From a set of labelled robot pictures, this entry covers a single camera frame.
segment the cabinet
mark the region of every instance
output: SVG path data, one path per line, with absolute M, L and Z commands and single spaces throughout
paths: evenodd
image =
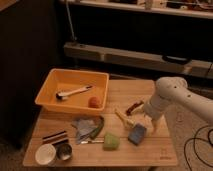
M 77 39 L 64 45 L 67 56 L 198 77 L 210 69 L 211 9 L 174 9 L 171 1 L 153 1 L 151 9 L 141 1 L 68 2 Z

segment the orange ball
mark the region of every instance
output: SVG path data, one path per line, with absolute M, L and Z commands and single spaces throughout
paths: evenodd
M 101 102 L 97 97 L 90 97 L 88 101 L 88 106 L 92 108 L 99 108 L 101 107 Z

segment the dark wall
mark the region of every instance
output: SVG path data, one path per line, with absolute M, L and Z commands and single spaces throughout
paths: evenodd
M 0 137 L 14 144 L 36 118 L 49 70 L 62 65 L 58 25 L 53 0 L 20 0 L 0 13 Z

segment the bowl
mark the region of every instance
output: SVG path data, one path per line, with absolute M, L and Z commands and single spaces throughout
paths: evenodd
M 49 111 L 99 115 L 105 108 L 108 82 L 108 73 L 54 68 L 44 81 L 35 103 Z M 67 100 L 62 101 L 56 98 L 56 94 L 60 91 L 72 91 L 88 85 L 92 88 L 73 94 Z M 98 108 L 88 106 L 91 97 L 99 99 Z

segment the sponge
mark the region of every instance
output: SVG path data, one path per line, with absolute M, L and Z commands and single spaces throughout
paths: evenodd
M 135 145 L 140 144 L 145 137 L 146 130 L 147 129 L 143 125 L 137 123 L 130 132 L 128 140 Z
M 120 144 L 119 137 L 108 132 L 105 134 L 103 144 L 104 150 L 116 150 L 119 144 Z

